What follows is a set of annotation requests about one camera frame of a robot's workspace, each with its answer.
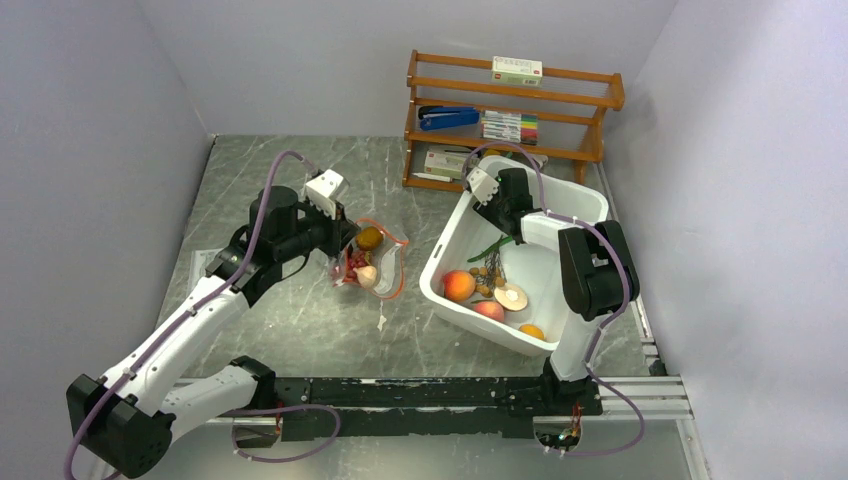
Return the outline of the clear zip top bag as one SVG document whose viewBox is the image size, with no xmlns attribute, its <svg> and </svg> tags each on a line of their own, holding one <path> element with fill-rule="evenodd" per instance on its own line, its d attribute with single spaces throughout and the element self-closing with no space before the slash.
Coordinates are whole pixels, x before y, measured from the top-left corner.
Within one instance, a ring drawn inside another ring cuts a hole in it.
<svg viewBox="0 0 848 480">
<path fill-rule="evenodd" d="M 373 218 L 362 217 L 355 221 L 359 232 L 368 226 L 379 228 L 383 235 L 383 243 L 371 252 L 372 266 L 378 271 L 377 283 L 370 289 L 361 287 L 357 282 L 345 278 L 345 259 L 348 253 L 357 248 L 355 238 L 345 251 L 332 264 L 330 279 L 334 287 L 354 286 L 380 298 L 389 300 L 397 297 L 405 286 L 404 255 L 409 245 L 408 237 L 396 224 L 377 221 Z"/>
</svg>

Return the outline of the white garlic bulb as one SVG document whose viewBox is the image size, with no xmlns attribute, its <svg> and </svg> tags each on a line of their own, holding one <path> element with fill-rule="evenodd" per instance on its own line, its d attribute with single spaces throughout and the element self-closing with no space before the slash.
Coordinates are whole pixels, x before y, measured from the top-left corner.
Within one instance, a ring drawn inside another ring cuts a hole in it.
<svg viewBox="0 0 848 480">
<path fill-rule="evenodd" d="M 353 269 L 357 283 L 366 289 L 372 288 L 377 283 L 378 271 L 375 266 L 365 265 Z"/>
</svg>

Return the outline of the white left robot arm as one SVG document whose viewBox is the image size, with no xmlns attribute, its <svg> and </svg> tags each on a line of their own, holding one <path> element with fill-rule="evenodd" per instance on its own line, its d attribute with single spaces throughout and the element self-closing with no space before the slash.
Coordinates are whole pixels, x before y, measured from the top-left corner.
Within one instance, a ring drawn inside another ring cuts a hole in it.
<svg viewBox="0 0 848 480">
<path fill-rule="evenodd" d="M 81 375 L 66 392 L 73 438 L 64 465 L 80 448 L 135 479 L 170 445 L 224 414 L 275 415 L 283 407 L 275 373 L 247 356 L 184 388 L 176 382 L 229 323 L 240 319 L 283 266 L 321 251 L 337 258 L 357 234 L 340 195 L 346 182 L 320 174 L 303 193 L 269 185 L 251 204 L 248 221 L 208 264 L 180 307 L 142 344 L 97 378 Z"/>
</svg>

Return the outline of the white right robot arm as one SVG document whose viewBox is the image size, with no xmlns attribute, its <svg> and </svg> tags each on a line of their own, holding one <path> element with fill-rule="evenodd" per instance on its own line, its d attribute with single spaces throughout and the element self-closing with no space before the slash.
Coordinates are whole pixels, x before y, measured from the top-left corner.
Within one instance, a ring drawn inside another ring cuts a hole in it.
<svg viewBox="0 0 848 480">
<path fill-rule="evenodd" d="M 536 177 L 535 193 L 524 167 L 495 175 L 475 167 L 465 183 L 476 200 L 474 210 L 486 221 L 518 245 L 542 247 L 557 256 L 563 297 L 581 319 L 564 326 L 548 359 L 556 377 L 541 385 L 539 398 L 548 412 L 562 414 L 578 399 L 573 381 L 594 376 L 595 350 L 607 325 L 638 297 L 640 286 L 621 224 L 591 223 L 552 210 L 543 175 Z"/>
</svg>

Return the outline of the brown longan twig bunch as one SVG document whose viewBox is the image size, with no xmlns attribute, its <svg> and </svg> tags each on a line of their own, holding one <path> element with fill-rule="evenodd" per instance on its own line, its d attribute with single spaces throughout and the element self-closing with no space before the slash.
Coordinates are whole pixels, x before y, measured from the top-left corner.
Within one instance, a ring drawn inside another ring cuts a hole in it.
<svg viewBox="0 0 848 480">
<path fill-rule="evenodd" d="M 492 298 L 495 290 L 506 283 L 499 250 L 493 250 L 481 257 L 478 265 L 469 268 L 468 273 L 475 281 L 474 291 L 484 298 Z"/>
</svg>

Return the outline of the white red box lower shelf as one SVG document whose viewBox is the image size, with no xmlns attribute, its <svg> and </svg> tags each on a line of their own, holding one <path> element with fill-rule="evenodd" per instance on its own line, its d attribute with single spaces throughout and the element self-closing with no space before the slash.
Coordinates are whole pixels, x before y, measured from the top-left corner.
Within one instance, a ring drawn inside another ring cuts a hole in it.
<svg viewBox="0 0 848 480">
<path fill-rule="evenodd" d="M 425 155 L 424 172 L 460 180 L 464 162 L 470 153 L 467 147 L 432 145 Z"/>
</svg>

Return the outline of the half cut mushroom slice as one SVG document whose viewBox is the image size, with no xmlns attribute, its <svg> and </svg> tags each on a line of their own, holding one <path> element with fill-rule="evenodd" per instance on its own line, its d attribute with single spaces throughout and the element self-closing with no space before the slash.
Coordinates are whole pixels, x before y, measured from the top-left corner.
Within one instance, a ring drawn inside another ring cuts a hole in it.
<svg viewBox="0 0 848 480">
<path fill-rule="evenodd" d="M 505 310 L 509 311 L 524 310 L 529 304 L 526 293 L 512 284 L 496 287 L 494 298 Z"/>
</svg>

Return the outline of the large orange peach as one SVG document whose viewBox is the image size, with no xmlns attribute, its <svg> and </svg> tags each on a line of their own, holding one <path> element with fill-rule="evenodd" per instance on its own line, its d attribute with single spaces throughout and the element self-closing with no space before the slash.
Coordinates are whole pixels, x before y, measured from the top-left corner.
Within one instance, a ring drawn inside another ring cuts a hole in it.
<svg viewBox="0 0 848 480">
<path fill-rule="evenodd" d="M 446 299 L 461 303 L 468 300 L 476 291 L 476 279 L 466 270 L 452 270 L 442 277 L 443 295 Z"/>
</svg>

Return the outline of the small red peach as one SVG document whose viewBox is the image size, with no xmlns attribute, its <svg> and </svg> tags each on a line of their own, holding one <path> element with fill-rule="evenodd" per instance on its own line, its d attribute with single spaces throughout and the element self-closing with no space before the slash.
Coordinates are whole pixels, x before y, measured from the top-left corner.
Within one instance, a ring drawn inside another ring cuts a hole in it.
<svg viewBox="0 0 848 480">
<path fill-rule="evenodd" d="M 495 322 L 505 322 L 506 311 L 504 307 L 496 301 L 482 301 L 476 303 L 473 310 Z"/>
</svg>

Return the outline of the wooden shelf rack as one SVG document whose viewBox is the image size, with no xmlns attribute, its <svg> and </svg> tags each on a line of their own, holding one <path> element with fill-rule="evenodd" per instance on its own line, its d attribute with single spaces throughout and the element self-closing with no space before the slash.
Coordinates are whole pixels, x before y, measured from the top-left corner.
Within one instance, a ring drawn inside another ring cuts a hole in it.
<svg viewBox="0 0 848 480">
<path fill-rule="evenodd" d="M 410 90 L 404 139 L 407 143 L 402 183 L 406 187 L 459 191 L 457 181 L 428 180 L 423 152 L 429 145 L 476 148 L 485 142 L 481 123 L 425 130 L 418 117 L 423 108 L 473 108 L 536 120 L 536 138 L 526 149 L 573 167 L 572 178 L 586 181 L 590 167 L 604 158 L 606 114 L 625 105 L 623 77 L 546 66 L 538 86 L 493 81 L 491 60 L 413 51 L 406 73 Z"/>
</svg>

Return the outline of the blue stapler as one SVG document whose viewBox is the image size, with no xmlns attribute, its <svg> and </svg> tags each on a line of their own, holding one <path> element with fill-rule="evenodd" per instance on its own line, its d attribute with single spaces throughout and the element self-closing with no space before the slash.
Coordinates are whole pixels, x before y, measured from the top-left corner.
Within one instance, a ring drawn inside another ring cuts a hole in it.
<svg viewBox="0 0 848 480">
<path fill-rule="evenodd" d="M 480 112 L 470 106 L 421 106 L 417 118 L 422 131 L 433 131 L 477 124 Z"/>
</svg>

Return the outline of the small orange fruit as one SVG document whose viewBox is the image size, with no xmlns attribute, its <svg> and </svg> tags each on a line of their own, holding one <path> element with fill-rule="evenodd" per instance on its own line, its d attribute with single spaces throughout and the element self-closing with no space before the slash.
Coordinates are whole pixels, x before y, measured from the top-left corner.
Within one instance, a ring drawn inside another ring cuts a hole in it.
<svg viewBox="0 0 848 480">
<path fill-rule="evenodd" d="M 538 340 L 540 340 L 540 341 L 545 341 L 545 340 L 546 340 L 545 333 L 544 333 L 544 332 L 543 332 L 543 331 L 542 331 L 539 327 L 537 327 L 537 326 L 535 326 L 535 325 L 533 325 L 533 324 L 524 324 L 524 325 L 521 325 L 521 326 L 519 327 L 519 331 L 520 331 L 520 332 L 522 332 L 522 333 L 524 333 L 524 334 L 526 334 L 526 335 L 528 335 L 528 336 L 530 336 L 530 337 L 533 337 L 533 338 L 535 338 L 535 339 L 538 339 Z"/>
</svg>

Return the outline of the white green box on shelf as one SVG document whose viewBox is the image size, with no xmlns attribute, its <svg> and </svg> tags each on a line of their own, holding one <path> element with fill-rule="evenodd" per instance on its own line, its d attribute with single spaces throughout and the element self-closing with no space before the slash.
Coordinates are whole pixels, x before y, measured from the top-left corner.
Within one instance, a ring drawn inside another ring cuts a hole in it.
<svg viewBox="0 0 848 480">
<path fill-rule="evenodd" d="M 491 62 L 491 81 L 498 84 L 540 87 L 543 63 L 537 60 L 494 56 Z"/>
</svg>

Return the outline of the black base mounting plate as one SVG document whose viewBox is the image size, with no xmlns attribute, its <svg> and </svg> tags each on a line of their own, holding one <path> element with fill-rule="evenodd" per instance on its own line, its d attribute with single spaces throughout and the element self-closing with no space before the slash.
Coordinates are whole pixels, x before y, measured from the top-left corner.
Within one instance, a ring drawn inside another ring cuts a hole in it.
<svg viewBox="0 0 848 480">
<path fill-rule="evenodd" d="M 284 441 L 340 437 L 499 434 L 531 439 L 543 417 L 598 416 L 595 381 L 535 377 L 262 380 L 235 416 L 278 421 Z"/>
</svg>

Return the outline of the aluminium rail frame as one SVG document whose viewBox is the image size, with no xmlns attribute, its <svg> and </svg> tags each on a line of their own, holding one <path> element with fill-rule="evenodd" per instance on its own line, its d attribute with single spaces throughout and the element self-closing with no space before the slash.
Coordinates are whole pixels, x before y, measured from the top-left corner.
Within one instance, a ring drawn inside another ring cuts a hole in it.
<svg viewBox="0 0 848 480">
<path fill-rule="evenodd" d="M 606 418 L 635 420 L 639 410 L 646 421 L 694 419 L 682 379 L 665 370 L 641 299 L 605 329 L 594 366 L 609 385 L 601 389 Z"/>
</svg>

